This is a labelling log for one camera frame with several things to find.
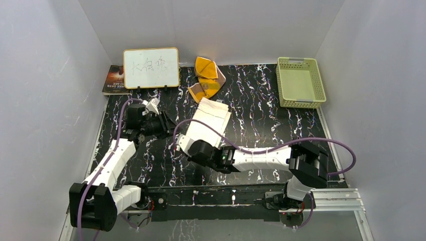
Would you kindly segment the white towel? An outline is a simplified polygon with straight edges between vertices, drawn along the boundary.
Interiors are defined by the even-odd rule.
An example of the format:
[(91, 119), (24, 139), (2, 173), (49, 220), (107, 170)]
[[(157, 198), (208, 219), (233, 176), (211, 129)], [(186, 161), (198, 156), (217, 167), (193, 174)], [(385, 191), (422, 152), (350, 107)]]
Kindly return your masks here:
[(227, 104), (203, 98), (192, 117), (193, 121), (182, 134), (194, 141), (203, 140), (219, 147), (222, 138), (214, 131), (223, 135), (230, 117), (231, 112)]

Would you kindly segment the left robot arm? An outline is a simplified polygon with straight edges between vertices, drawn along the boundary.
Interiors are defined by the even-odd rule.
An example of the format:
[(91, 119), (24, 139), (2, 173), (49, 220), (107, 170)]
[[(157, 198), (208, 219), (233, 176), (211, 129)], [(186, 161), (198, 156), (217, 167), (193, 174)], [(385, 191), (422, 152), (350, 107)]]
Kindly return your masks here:
[(117, 217), (127, 208), (149, 206), (147, 184), (129, 181), (120, 189), (115, 189), (115, 185), (144, 139), (168, 138), (176, 123), (166, 112), (158, 110), (157, 98), (132, 101), (126, 102), (122, 108), (116, 135), (98, 166), (83, 182), (73, 183), (69, 189), (70, 223), (78, 230), (110, 231)]

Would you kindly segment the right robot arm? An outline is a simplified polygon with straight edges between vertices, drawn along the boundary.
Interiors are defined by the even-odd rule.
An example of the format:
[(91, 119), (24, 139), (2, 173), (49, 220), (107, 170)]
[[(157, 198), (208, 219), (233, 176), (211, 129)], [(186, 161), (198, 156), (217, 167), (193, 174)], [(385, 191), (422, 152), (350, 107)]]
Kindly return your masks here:
[(249, 170), (282, 170), (293, 176), (285, 186), (283, 202), (290, 208), (302, 203), (312, 189), (328, 185), (328, 155), (311, 142), (297, 142), (280, 148), (225, 146), (217, 148), (203, 140), (179, 140), (178, 147), (189, 161), (229, 174)]

